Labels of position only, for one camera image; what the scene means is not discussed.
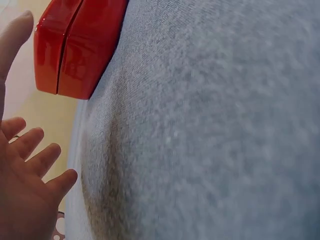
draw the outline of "red plastic case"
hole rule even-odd
[[[127,0],[53,0],[34,33],[38,90],[89,99],[111,60]]]

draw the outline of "background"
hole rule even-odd
[[[25,10],[31,10],[37,24],[50,0],[0,0],[0,30]],[[61,157],[43,178],[45,182],[60,175],[67,168],[67,158],[77,100],[36,90],[33,60],[33,34],[21,48],[6,81],[4,118],[23,117],[24,132],[41,127],[44,139],[34,154],[50,143],[62,148]],[[65,211],[65,201],[59,206]]]

